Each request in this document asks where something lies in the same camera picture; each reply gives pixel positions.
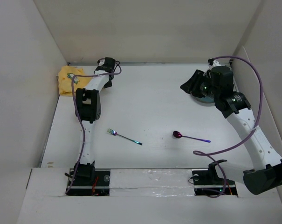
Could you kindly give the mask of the yellow cartoon print cloth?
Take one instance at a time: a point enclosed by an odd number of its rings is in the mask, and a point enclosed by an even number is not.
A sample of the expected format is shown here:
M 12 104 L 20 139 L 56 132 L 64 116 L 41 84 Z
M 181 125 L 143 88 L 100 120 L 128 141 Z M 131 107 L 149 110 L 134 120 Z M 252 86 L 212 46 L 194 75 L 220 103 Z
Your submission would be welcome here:
M 58 89 L 60 96 L 72 96 L 71 82 L 74 75 L 86 76 L 83 68 L 63 66 L 58 73 Z M 90 81 L 91 77 L 75 77 L 73 80 L 74 91 L 77 88 L 85 87 Z

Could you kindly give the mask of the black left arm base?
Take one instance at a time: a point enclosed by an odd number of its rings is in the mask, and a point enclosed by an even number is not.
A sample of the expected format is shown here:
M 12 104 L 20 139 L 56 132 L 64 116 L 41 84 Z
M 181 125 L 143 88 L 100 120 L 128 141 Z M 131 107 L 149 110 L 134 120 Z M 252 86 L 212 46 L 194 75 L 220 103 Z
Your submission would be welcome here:
M 65 173 L 68 178 L 65 194 L 68 196 L 109 196 L 110 195 L 109 169 L 96 169 L 94 164 L 79 164 L 77 171 L 74 168 Z

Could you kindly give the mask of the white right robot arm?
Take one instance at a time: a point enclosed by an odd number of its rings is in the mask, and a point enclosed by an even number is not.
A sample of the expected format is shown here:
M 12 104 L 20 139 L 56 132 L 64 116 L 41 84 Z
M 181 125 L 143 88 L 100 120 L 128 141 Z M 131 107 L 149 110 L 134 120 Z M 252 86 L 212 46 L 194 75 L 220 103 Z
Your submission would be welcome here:
M 282 157 L 274 150 L 259 127 L 263 101 L 263 85 L 257 69 L 246 59 L 239 60 L 251 67 L 257 76 L 260 96 L 257 116 L 243 93 L 234 90 L 234 74 L 218 62 L 208 60 L 208 70 L 196 70 L 181 89 L 195 98 L 209 98 L 238 133 L 241 141 L 236 145 L 213 153 L 194 151 L 195 155 L 212 156 L 229 152 L 244 145 L 251 158 L 253 169 L 243 171 L 243 182 L 250 193 L 259 195 L 282 185 Z

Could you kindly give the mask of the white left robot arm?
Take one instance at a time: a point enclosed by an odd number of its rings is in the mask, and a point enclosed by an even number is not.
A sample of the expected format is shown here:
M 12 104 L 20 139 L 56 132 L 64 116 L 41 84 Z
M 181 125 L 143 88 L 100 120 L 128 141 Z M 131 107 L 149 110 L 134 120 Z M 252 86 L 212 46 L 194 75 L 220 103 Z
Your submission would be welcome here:
M 111 57 L 99 59 L 91 80 L 82 88 L 74 88 L 74 80 L 83 75 L 74 75 L 71 79 L 72 98 L 75 115 L 80 124 L 80 150 L 74 166 L 72 181 L 80 179 L 85 185 L 95 181 L 94 135 L 96 121 L 101 116 L 100 91 L 112 86 L 115 75 L 116 60 Z

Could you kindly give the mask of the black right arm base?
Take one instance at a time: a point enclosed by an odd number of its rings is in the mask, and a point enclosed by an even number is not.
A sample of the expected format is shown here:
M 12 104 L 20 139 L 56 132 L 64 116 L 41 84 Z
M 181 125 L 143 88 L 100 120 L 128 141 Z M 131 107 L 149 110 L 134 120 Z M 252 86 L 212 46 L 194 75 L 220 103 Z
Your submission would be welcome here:
M 238 196 L 235 181 L 227 179 L 224 187 L 224 177 L 220 177 L 221 171 L 217 169 L 218 165 L 212 162 L 207 168 L 191 170 L 187 181 L 193 187 L 195 196 Z

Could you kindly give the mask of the teal round plate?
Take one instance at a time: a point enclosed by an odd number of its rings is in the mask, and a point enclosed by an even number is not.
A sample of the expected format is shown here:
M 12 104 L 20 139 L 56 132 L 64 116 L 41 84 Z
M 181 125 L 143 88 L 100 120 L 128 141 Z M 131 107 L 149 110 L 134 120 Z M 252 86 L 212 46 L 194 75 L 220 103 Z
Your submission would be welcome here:
M 199 101 L 200 103 L 203 104 L 212 104 L 214 103 L 214 100 L 210 97 L 202 97 L 202 98 L 198 98 L 198 97 L 193 97 L 195 100 Z

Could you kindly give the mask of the purple iridescent spoon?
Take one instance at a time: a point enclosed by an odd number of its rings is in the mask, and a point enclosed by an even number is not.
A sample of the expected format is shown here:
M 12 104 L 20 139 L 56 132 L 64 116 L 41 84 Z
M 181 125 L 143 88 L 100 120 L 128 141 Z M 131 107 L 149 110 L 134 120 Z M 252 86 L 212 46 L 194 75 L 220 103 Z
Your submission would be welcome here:
M 210 140 L 205 140 L 205 139 L 200 139 L 200 138 L 195 138 L 195 137 L 190 137 L 190 136 L 185 136 L 185 135 L 182 135 L 180 132 L 178 131 L 173 131 L 173 136 L 177 139 L 180 139 L 180 138 L 188 138 L 188 139 L 192 139 L 192 140 L 198 140 L 198 141 L 202 141 L 202 142 L 206 142 L 206 143 L 211 143 Z

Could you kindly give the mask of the iridescent fork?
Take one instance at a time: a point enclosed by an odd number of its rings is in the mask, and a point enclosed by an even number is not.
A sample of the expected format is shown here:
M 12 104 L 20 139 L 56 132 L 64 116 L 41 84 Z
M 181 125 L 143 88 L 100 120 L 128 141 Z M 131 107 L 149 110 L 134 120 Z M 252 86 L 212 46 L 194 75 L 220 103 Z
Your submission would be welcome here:
M 119 136 L 119 137 L 121 137 L 121 138 L 124 138 L 124 139 L 126 139 L 126 140 L 129 140 L 129 141 L 131 141 L 131 142 L 134 142 L 134 143 L 136 143 L 136 144 L 138 144 L 138 145 L 143 145 L 143 143 L 141 143 L 141 142 L 139 142 L 139 141 L 136 141 L 136 140 L 133 140 L 133 139 L 130 139 L 130 138 L 128 138 L 128 137 L 125 137 L 125 136 L 123 136 L 123 135 L 120 135 L 119 133 L 117 133 L 115 130 L 113 130 L 113 129 L 110 129 L 110 128 L 108 128 L 107 129 L 107 132 L 109 133 L 109 134 L 111 134 L 111 135 L 113 135 L 113 136 Z

